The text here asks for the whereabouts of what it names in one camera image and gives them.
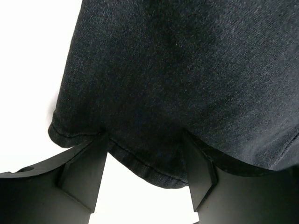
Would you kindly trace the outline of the black denim trousers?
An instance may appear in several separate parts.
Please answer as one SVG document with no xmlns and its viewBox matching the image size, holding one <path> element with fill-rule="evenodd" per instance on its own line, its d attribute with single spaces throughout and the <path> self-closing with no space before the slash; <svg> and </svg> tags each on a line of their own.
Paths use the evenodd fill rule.
<svg viewBox="0 0 299 224">
<path fill-rule="evenodd" d="M 258 167 L 299 162 L 298 1 L 82 1 L 50 139 L 106 132 L 134 174 L 179 189 L 184 130 Z"/>
</svg>

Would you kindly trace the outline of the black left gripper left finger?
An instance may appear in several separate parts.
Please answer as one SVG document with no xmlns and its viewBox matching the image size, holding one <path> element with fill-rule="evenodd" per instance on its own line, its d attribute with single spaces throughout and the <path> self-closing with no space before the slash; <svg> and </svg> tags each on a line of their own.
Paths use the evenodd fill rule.
<svg viewBox="0 0 299 224">
<path fill-rule="evenodd" d="M 100 134 L 15 173 L 2 173 L 1 223 L 89 223 L 98 199 L 108 143 L 108 135 Z"/>
</svg>

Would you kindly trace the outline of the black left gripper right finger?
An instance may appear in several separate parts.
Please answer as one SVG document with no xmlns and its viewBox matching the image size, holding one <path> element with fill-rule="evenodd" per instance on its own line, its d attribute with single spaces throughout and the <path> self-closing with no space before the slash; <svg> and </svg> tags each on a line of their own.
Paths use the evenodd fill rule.
<svg viewBox="0 0 299 224">
<path fill-rule="evenodd" d="M 235 159 L 183 134 L 194 211 L 201 224 L 296 224 L 299 167 L 280 171 Z"/>
</svg>

